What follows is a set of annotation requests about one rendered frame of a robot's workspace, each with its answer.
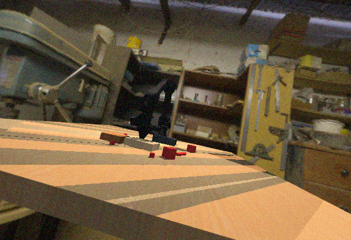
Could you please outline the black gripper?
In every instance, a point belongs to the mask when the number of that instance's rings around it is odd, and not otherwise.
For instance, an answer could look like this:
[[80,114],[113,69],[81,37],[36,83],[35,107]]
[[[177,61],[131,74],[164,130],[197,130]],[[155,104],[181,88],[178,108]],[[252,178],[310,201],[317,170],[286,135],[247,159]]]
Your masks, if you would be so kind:
[[151,124],[151,119],[154,118],[152,114],[142,113],[141,116],[145,115],[146,122],[145,124],[130,124],[132,126],[137,126],[136,129],[139,131],[139,138],[144,139],[151,131],[159,132],[159,126]]

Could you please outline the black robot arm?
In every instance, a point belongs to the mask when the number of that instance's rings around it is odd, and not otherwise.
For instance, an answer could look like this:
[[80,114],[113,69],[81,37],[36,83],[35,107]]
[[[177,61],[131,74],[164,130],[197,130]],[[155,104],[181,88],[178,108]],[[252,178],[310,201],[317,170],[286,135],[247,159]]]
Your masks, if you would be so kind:
[[[171,105],[171,97],[175,91],[176,84],[168,79],[162,79],[161,82],[151,90],[148,90],[143,97],[140,97],[135,103],[134,107],[138,111],[143,113],[153,114],[154,108],[156,105],[154,103],[158,102],[160,94],[165,92],[164,98],[164,107],[163,112],[159,116],[158,126],[160,126],[158,135],[166,136],[167,129],[171,128],[171,117],[169,116],[169,110]],[[130,118],[130,124],[145,124],[146,118],[145,115]],[[164,127],[167,126],[167,127]],[[167,136],[166,136],[167,137]]]

